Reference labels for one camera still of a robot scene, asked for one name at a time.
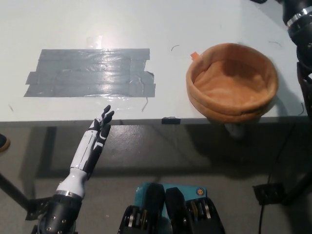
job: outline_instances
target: white robotic forearm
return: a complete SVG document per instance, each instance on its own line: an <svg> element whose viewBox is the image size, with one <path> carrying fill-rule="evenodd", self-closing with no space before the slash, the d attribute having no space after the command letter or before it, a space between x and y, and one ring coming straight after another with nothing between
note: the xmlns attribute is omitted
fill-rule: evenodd
<svg viewBox="0 0 312 234"><path fill-rule="evenodd" d="M90 178L110 132L108 123L114 114L114 111L109 112L110 108L107 106L84 133L69 175L59 184L49 202L42 228L45 233L67 234L72 231L84 198L84 183Z"/></svg>

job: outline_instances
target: white table surface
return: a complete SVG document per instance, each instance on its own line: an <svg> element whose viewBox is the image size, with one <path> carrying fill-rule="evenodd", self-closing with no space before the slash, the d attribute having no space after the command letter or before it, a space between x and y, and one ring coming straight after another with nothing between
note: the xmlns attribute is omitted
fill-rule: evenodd
<svg viewBox="0 0 312 234"><path fill-rule="evenodd" d="M5 0L0 8L0 125L63 125L92 120L107 104L113 124L208 123L189 102L185 74L194 51L239 42L267 55L280 71L275 106L261 121L297 117L303 97L295 45L275 1L249 0ZM42 49L85 49L102 36L102 48L150 48L146 71L155 75L148 98L23 97Z"/></svg>

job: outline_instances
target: wire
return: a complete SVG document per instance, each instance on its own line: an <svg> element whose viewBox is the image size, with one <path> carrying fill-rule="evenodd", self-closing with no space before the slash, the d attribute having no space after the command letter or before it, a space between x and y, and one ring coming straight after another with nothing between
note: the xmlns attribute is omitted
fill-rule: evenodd
<svg viewBox="0 0 312 234"><path fill-rule="evenodd" d="M271 178L272 178L272 175L273 175L273 172L274 172L274 169L275 169L275 166L276 164L278 163L279 161L279 157L280 155L282 154L286 144L288 143L288 140L289 138L291 137L292 133L293 133L293 130L294 130L294 127L295 127L295 124L292 125L291 129L289 130L287 136L285 137L285 140L281 146L281 148L279 149L276 157L275 157L275 161L272 165L272 168L271 168L271 171L269 173L269 176L268 176L268 181L267 181L267 184L270 184L271 182ZM258 230L258 234L261 234L261 228L262 228L262 218L263 218L263 214L264 214L264 205L261 206L261 211L260 211L260 218L259 218L259 230Z"/></svg>

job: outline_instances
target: duct tape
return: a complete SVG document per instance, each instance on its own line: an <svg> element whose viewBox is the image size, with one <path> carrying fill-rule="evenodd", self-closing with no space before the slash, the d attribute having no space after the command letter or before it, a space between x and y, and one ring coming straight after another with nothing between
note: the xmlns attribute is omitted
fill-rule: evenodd
<svg viewBox="0 0 312 234"><path fill-rule="evenodd" d="M155 97L155 84L30 85L25 97Z"/></svg>
<svg viewBox="0 0 312 234"><path fill-rule="evenodd" d="M154 97L149 49L42 50L25 97Z"/></svg>

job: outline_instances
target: gray floor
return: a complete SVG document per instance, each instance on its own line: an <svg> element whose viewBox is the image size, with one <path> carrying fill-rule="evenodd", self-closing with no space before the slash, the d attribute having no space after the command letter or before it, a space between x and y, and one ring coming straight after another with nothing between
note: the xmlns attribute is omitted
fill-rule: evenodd
<svg viewBox="0 0 312 234"><path fill-rule="evenodd" d="M249 140L238 144L221 125L113 126L77 220L80 234L115 234L125 208L142 182L208 188L228 234L256 234L260 206L253 185L266 183L291 124L250 125ZM28 197L51 196L69 171L87 126L59 127L50 149L42 149L46 128L0 129L12 140L1 154L0 172ZM273 174L289 189L312 165L310 125L296 125ZM291 207L267 206L263 234L312 233L312 196ZM33 222L0 191L0 233L29 234Z"/></svg>

